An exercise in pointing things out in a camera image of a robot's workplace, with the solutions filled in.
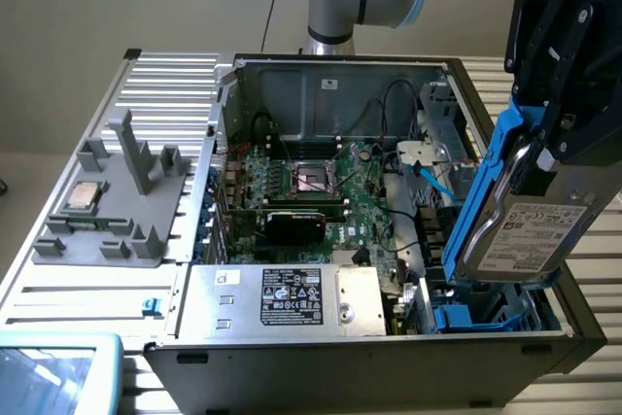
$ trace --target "gray 3d printed holder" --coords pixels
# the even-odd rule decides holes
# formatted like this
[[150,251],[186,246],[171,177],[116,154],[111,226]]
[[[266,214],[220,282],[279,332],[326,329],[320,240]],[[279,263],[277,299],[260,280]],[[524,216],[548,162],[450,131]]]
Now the gray 3d printed holder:
[[190,161],[174,146],[152,156],[139,143],[128,109],[108,125],[122,155],[88,138],[76,156],[81,169],[60,208],[48,215],[49,232],[33,243],[36,264],[156,267],[164,255]]

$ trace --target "sticker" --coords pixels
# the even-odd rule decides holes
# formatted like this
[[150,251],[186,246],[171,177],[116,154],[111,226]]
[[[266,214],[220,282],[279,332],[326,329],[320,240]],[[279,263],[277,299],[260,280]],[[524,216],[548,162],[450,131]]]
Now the sticker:
[[237,286],[240,283],[240,269],[219,269],[214,276],[216,286]]
[[339,87],[338,80],[331,80],[331,79],[322,80],[322,89],[337,89],[338,87]]
[[260,318],[264,326],[321,325],[320,269],[264,269]]
[[514,204],[478,269],[538,273],[586,210],[585,206]]

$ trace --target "table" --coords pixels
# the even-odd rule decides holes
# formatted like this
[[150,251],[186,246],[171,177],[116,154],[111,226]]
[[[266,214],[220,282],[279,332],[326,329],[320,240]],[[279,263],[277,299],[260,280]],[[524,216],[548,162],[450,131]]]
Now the table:
[[[106,127],[115,106],[129,107],[136,137],[152,151],[179,145],[195,168],[215,83],[230,64],[216,53],[145,53],[125,61],[107,90],[85,136],[100,135],[110,152],[121,150]],[[493,120],[507,106],[512,76],[501,58],[465,57],[463,62]],[[179,236],[193,184],[188,175],[172,227],[167,254],[155,269],[44,266],[29,260],[28,245],[43,219],[68,190],[77,168],[72,156],[58,184],[0,285],[0,326],[12,329],[107,330],[119,334],[125,348],[121,413],[179,413],[171,397],[141,357],[143,344],[163,333],[177,274]],[[501,412],[464,410],[436,415],[606,415],[622,413],[622,201],[615,199],[599,216],[568,258],[588,303],[609,343],[570,375],[548,375],[526,389]],[[143,317],[148,297],[163,300],[164,316]]]

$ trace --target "white wall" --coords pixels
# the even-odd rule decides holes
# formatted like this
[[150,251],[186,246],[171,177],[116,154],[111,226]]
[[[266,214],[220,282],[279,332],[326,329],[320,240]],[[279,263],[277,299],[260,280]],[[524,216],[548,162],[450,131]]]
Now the white wall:
[[0,281],[48,200],[68,156],[0,154]]
[[[259,50],[270,0],[0,0],[0,151],[68,154],[129,47]],[[513,0],[428,0],[358,52],[503,54]],[[267,52],[295,52],[307,0],[276,0]]]

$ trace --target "blue plastic bracket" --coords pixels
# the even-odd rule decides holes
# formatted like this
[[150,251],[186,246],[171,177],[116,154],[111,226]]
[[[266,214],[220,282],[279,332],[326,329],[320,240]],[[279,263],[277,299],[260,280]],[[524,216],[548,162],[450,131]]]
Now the blue plastic bracket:
[[447,188],[445,188],[444,186],[442,186],[440,184],[440,182],[438,182],[436,180],[436,178],[434,177],[434,175],[432,175],[430,172],[428,172],[426,169],[421,169],[419,171],[419,175],[421,175],[424,179],[426,179],[428,182],[430,182],[430,184],[437,189],[438,191],[445,193],[447,196],[449,196],[449,199],[451,199],[451,202],[454,203],[456,202],[456,198],[454,198],[454,194],[448,190]]
[[147,298],[143,302],[143,316],[161,316],[159,307],[162,300],[159,298]]
[[434,309],[439,332],[495,332],[517,330],[521,316],[515,315],[501,323],[475,324],[466,305],[442,305]]

